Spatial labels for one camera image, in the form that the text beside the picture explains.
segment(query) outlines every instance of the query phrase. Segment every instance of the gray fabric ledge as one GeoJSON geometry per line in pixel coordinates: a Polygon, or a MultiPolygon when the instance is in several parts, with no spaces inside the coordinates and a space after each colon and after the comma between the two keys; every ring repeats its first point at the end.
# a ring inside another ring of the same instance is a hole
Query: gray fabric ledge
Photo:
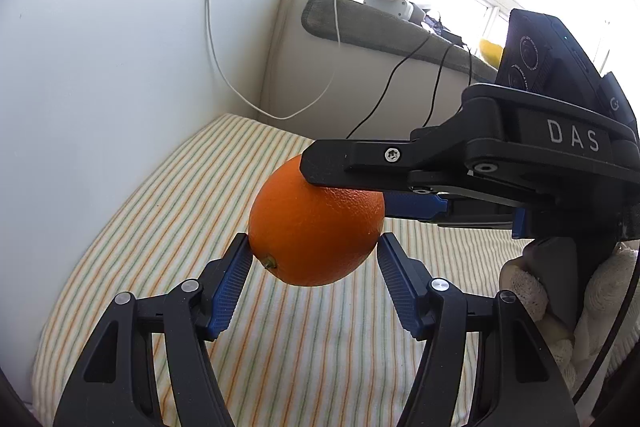
{"type": "MultiPolygon", "coordinates": [[[[406,57],[427,35],[420,26],[403,21],[371,6],[352,0],[337,0],[340,40],[370,50],[406,57]]],[[[321,39],[336,41],[334,0],[308,0],[302,11],[302,27],[321,39]]],[[[412,58],[440,64],[449,41],[431,35],[412,58]]],[[[466,50],[452,47],[444,62],[450,70],[468,74],[469,56],[466,50]]],[[[497,71],[480,58],[472,57],[471,76],[476,82],[494,83],[497,71]]]]}

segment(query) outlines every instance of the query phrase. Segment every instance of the wall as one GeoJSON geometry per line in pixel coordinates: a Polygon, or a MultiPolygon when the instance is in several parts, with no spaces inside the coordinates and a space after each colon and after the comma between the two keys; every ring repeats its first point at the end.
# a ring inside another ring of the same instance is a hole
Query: wall
{"type": "MultiPolygon", "coordinates": [[[[267,76],[263,108],[287,116],[305,107],[325,88],[337,64],[332,86],[316,105],[291,120],[267,120],[309,138],[345,138],[369,114],[402,57],[350,44],[343,44],[338,54],[335,41],[312,36],[302,27],[306,1],[293,0],[274,70],[267,76]]],[[[408,139],[429,113],[437,74],[436,64],[407,60],[396,71],[378,110],[353,137],[408,139]]],[[[442,70],[430,124],[442,123],[458,110],[467,83],[466,73],[442,70]]]]}
{"type": "MultiPolygon", "coordinates": [[[[212,0],[257,102],[278,0],[212,0]]],[[[0,0],[0,366],[31,399],[40,330],[82,252],[183,140],[254,116],[207,59],[204,0],[0,0]]]]}

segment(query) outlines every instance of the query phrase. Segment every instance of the yellow object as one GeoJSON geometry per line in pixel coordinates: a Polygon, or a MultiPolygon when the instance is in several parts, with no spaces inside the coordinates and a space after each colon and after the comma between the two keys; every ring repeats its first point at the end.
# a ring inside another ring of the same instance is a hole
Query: yellow object
{"type": "Polygon", "coordinates": [[[500,66],[500,60],[502,59],[503,47],[500,44],[494,44],[486,39],[480,39],[480,54],[484,61],[495,69],[500,66]]]}

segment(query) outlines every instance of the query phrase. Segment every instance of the orange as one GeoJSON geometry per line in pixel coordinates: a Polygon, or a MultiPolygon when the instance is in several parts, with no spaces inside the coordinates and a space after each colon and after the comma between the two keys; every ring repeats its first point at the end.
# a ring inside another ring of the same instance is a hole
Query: orange
{"type": "Polygon", "coordinates": [[[316,187],[300,156],[265,182],[249,215],[249,244],[278,279],[320,286],[355,270],[375,247],[385,217],[381,192],[316,187]]]}

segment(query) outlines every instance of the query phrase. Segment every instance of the striped bed sheet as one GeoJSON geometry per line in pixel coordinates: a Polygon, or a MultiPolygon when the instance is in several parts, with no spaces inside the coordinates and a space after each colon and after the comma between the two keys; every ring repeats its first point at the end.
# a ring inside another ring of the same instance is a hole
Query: striped bed sheet
{"type": "MultiPolygon", "coordinates": [[[[258,190],[311,140],[226,114],[172,153],[100,232],[68,279],[44,328],[33,370],[34,407],[52,424],[82,346],[120,291],[142,298],[197,277],[246,231],[258,190]]],[[[386,219],[407,254],[467,292],[493,296],[502,264],[525,241],[504,230],[439,229],[386,219]]],[[[348,277],[289,286],[254,262],[228,330],[209,344],[238,427],[393,426],[423,343],[398,321],[376,256],[348,277]]],[[[466,423],[478,338],[469,334],[453,425],[466,423]]],[[[158,394],[178,425],[162,335],[154,336],[158,394]]]]}

